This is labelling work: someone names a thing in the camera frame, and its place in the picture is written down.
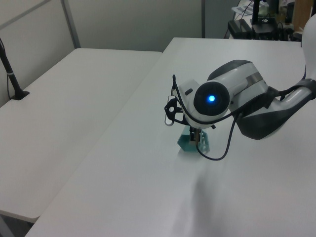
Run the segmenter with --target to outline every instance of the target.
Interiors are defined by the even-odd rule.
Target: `blue light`
[[[210,102],[214,102],[214,101],[215,101],[215,96],[214,96],[214,95],[210,95],[210,96],[208,97],[208,100],[209,100]]]

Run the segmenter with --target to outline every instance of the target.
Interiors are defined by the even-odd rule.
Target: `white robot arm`
[[[166,124],[179,122],[199,133],[201,129],[234,116],[234,123],[243,135],[256,140],[270,135],[316,97],[315,43],[316,15],[307,22],[302,38],[306,75],[285,91],[267,86],[253,63],[245,60],[221,66],[201,85],[190,80],[177,86],[173,76],[174,98],[165,107]],[[228,109],[231,113],[225,116]],[[182,121],[175,119],[176,113],[183,113]]]

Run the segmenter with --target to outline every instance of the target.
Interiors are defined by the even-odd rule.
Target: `white table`
[[[314,236],[316,101],[270,138],[236,128],[222,161],[184,153],[184,127],[164,125],[172,74],[202,83],[234,59],[279,90],[304,73],[299,43],[173,39],[27,237]],[[214,157],[231,122],[208,130]]]
[[[0,214],[34,222],[159,52],[77,49],[0,108]]]

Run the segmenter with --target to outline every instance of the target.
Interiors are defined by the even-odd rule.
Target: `white wall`
[[[205,38],[222,39],[239,0],[205,0]]]
[[[74,49],[60,0],[51,0],[6,26],[0,37],[22,89]],[[10,94],[14,94],[11,85]],[[7,101],[6,72],[0,63],[0,106]]]
[[[68,0],[81,47],[164,51],[201,38],[201,0]]]

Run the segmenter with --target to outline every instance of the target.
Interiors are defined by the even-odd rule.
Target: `black wire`
[[[219,158],[208,157],[205,154],[203,154],[203,152],[201,152],[201,150],[198,148],[199,130],[196,132],[196,148],[197,148],[197,151],[200,153],[201,156],[203,156],[204,158],[207,158],[209,160],[215,160],[215,161],[222,160],[223,158],[225,158],[225,156],[227,155],[227,152],[229,150],[229,146],[231,144],[232,134],[233,134],[233,130],[234,130],[234,126],[236,124],[237,118],[238,118],[238,116],[235,116],[234,121],[232,123],[231,131],[229,132],[229,137],[228,137],[228,141],[227,141],[226,150],[225,150],[224,154],[221,157],[219,157]]]
[[[239,6],[240,1],[241,1],[241,0],[239,0],[237,6]],[[235,16],[236,16],[236,12],[234,12],[233,20],[235,20]]]
[[[249,7],[252,3],[253,3],[253,0],[248,4],[248,6],[245,8],[244,11],[242,11],[241,13],[239,13],[239,15],[238,15],[235,19],[237,19],[241,14],[242,14],[242,17],[241,17],[241,18],[243,18],[245,12],[247,11],[248,7]]]
[[[6,89],[8,92],[9,99],[11,99],[10,93],[9,93],[9,75],[8,74],[6,75]]]

